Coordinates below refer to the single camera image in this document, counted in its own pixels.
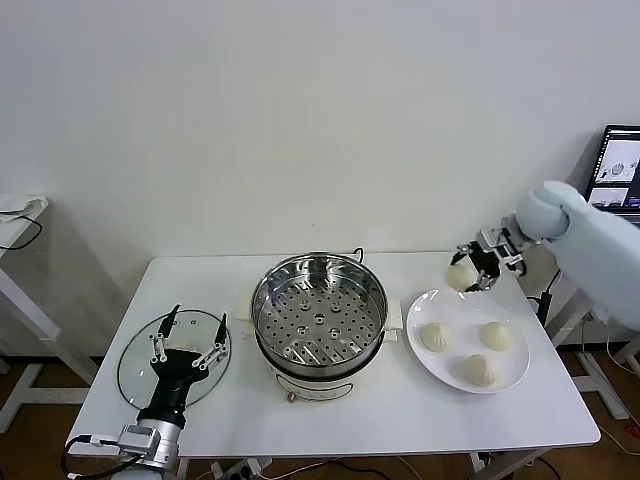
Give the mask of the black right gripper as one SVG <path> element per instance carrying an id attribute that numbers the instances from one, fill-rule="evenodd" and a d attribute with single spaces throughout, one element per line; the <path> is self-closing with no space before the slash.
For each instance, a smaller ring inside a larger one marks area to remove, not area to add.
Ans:
<path id="1" fill-rule="evenodd" d="M 468 261 L 478 273 L 477 281 L 467 287 L 465 292 L 490 290 L 500 276 L 500 263 L 493 251 L 485 252 L 476 241 L 458 245 L 450 261 L 450 266 Z"/>

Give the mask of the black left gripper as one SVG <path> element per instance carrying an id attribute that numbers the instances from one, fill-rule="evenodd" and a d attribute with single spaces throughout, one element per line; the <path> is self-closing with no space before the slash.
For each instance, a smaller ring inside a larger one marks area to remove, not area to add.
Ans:
<path id="1" fill-rule="evenodd" d="M 223 312 L 211 346 L 200 356 L 191 351 L 169 349 L 166 340 L 170 336 L 179 305 L 176 304 L 165 316 L 155 334 L 150 336 L 153 355 L 150 359 L 152 370 L 158 377 L 150 403 L 140 410 L 137 420 L 158 420 L 176 426 L 184 426 L 187 397 L 191 386 L 205 380 L 212 364 L 221 361 L 228 354 L 226 346 L 227 317 Z"/>

